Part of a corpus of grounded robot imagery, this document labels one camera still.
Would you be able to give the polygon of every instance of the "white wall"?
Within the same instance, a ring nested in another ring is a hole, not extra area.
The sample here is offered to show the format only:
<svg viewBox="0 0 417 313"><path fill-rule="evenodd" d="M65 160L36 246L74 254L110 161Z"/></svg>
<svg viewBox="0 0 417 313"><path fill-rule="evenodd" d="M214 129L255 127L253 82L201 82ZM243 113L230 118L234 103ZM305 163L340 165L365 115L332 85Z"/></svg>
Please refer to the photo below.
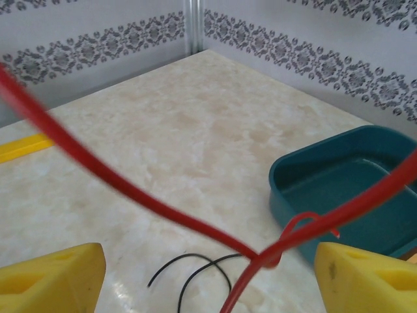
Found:
<svg viewBox="0 0 417 313"><path fill-rule="evenodd" d="M0 62L49 108L186 56L183 0L9 2ZM0 127L15 120L0 103Z"/></svg>
<svg viewBox="0 0 417 313"><path fill-rule="evenodd" d="M416 32L415 0L205 0L205 48L417 139Z"/></svg>

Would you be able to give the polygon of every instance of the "table surface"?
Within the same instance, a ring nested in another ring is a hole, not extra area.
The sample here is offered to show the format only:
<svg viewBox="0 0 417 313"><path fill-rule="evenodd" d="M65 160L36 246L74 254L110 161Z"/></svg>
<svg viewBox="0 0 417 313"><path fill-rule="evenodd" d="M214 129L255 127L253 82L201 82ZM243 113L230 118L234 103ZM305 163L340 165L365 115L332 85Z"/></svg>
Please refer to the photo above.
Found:
<svg viewBox="0 0 417 313"><path fill-rule="evenodd" d="M53 109L94 153L147 192L260 251L281 228L268 208L268 171L291 151L366 125L355 116L206 51ZM35 131L0 129L0 143ZM87 242L104 247L96 312L176 312L182 285L231 253L120 196L58 148L0 164L0 266ZM233 282L248 264L225 261ZM183 312L218 312L227 285L215 269L187 290ZM296 250L261 271L233 312L324 313L313 270Z"/></svg>

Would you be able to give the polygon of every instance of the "green container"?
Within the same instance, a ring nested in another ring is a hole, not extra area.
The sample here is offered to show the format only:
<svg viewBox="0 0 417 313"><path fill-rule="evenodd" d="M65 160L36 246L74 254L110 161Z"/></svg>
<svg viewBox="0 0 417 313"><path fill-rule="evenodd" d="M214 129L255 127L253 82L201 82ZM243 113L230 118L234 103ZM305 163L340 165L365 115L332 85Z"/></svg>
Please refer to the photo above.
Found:
<svg viewBox="0 0 417 313"><path fill-rule="evenodd" d="M364 126L285 155L275 161L269 173L272 214L282 227L301 212L323 215L382 179L415 148L415 141L396 131ZM339 231L339 240L326 234L301 245L301 253L313 264L321 241L339 242L395 258L414 248L417 181Z"/></svg>

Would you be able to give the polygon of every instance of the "black wire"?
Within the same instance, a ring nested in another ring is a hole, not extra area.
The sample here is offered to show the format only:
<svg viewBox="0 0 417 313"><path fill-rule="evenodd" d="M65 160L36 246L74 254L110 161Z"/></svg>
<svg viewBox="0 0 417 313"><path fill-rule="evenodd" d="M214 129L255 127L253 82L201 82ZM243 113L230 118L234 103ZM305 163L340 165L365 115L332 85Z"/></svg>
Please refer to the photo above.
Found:
<svg viewBox="0 0 417 313"><path fill-rule="evenodd" d="M188 277L187 281L185 282L184 286L182 287L180 298L178 300L178 307L177 307L177 313L181 313L181 303L182 303L182 297L184 296L185 289L187 288L188 284L191 282L191 280L200 272L204 271L205 269L208 269L210 266L218 266L217 263L231 259L231 258L237 258L242 256L242 254L236 253L236 254L230 254L228 256L223 256L221 258L218 258L217 260L211 261L210 263L200 267L198 270L196 270L190 277Z"/></svg>
<svg viewBox="0 0 417 313"><path fill-rule="evenodd" d="M177 256L176 258L174 258L174 259L172 259L171 261L169 261L169 262L167 262L163 267L161 267L156 273L155 273L155 275L151 278L151 280L149 281L149 283L148 283L148 288L152 285L152 283L154 282L154 280L155 280L155 278L164 270L164 269L166 269L167 267L169 267L172 263L174 263L174 262L176 262L176 261L178 261L178 260L181 260L181 259L183 259L183 258L187 258L187 257L189 257L189 256L195 256L195 257L198 257L198 258L202 258L202 259L204 259L204 260L206 260L206 261L208 261L208 262L210 262L210 263L208 263L207 265L205 265L205 266L207 266L207 267L210 267L210 266L212 266L212 265L214 265L215 267L217 267L218 268L218 270L222 273L222 275L224 276L224 278L226 279L226 281L227 281L227 285L229 285L229 292L232 290L232 283L230 283L230 280L229 280L229 277L227 277L227 274L225 273L225 271L219 266L219 265L217 265L217 263L219 262L219 259L217 259L217 260L215 260L215 261L213 261L212 259L210 259L210 258L208 258L208 257L206 257L206 256L203 256L203 255L201 255L201 254L198 254L198 253L187 253L187 254L183 254L183 255L181 255L181 256Z"/></svg>

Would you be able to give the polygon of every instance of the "gray floral pattern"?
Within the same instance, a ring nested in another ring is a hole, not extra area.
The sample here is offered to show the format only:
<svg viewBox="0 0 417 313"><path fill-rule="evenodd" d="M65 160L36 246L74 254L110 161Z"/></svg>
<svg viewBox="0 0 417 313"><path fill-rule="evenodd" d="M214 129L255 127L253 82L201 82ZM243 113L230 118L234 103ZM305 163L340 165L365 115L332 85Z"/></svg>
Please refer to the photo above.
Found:
<svg viewBox="0 0 417 313"><path fill-rule="evenodd" d="M51 42L49 47L25 49L3 55L2 64L22 85L38 84L57 75L67 75L99 63L136 53L160 43L184 37L182 11L142 20L138 24L105 29L102 32Z"/></svg>
<svg viewBox="0 0 417 313"><path fill-rule="evenodd" d="M46 5L60 5L61 3L73 3L78 0L0 0L0 15L18 11L24 11L28 7L43 8Z"/></svg>
<svg viewBox="0 0 417 313"><path fill-rule="evenodd" d="M317 6L329 1L332 0L317 1ZM393 2L390 6L387 4L386 10L394 10L401 1L398 0L396 6ZM349 2L359 5L363 1ZM409 121L417 123L417 80L407 83L404 75L385 74L382 67L374 68L363 61L354 62L352 57L341 57L339 52L325 52L323 47L299 42L297 38L290 39L285 34L276 35L264 27L248 25L245 21L210 10L205 11L205 36L272 61L346 95L360 97L382 110L392 110L395 116L405 114Z"/></svg>
<svg viewBox="0 0 417 313"><path fill-rule="evenodd" d="M376 24L396 25L401 31L414 26L417 33L417 0L287 0L299 2L331 13L342 12L344 16L353 18L360 16L365 22L373 20Z"/></svg>

